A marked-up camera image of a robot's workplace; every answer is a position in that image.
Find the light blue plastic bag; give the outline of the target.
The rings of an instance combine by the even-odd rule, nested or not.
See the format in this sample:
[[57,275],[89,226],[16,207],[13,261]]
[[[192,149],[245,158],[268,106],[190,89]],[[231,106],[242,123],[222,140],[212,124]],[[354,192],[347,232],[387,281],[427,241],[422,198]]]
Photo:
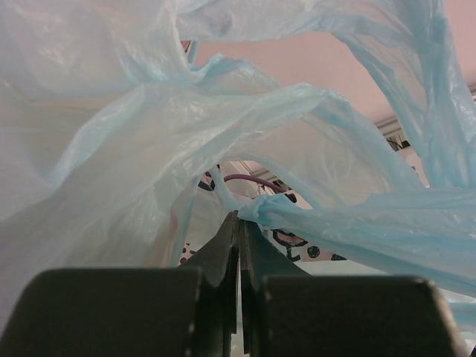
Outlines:
[[[428,179],[341,95],[183,39],[323,31],[395,111]],[[441,1],[3,1],[1,322],[56,267],[166,266],[238,210],[475,295],[475,103]]]

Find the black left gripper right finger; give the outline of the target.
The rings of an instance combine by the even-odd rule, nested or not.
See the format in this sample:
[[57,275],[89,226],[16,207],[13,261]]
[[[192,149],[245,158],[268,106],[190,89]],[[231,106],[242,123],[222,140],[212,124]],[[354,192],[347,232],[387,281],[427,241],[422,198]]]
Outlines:
[[307,276],[271,244],[255,222],[238,221],[239,264],[242,297],[243,346],[246,354],[260,354],[262,284],[268,276]]

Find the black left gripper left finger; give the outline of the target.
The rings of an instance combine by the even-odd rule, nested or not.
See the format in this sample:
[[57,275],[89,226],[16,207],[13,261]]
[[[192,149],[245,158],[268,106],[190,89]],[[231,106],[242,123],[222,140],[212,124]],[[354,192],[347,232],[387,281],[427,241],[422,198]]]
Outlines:
[[182,268],[199,273],[190,346],[186,356],[229,356],[237,332],[239,248],[237,212],[229,213],[215,236]]

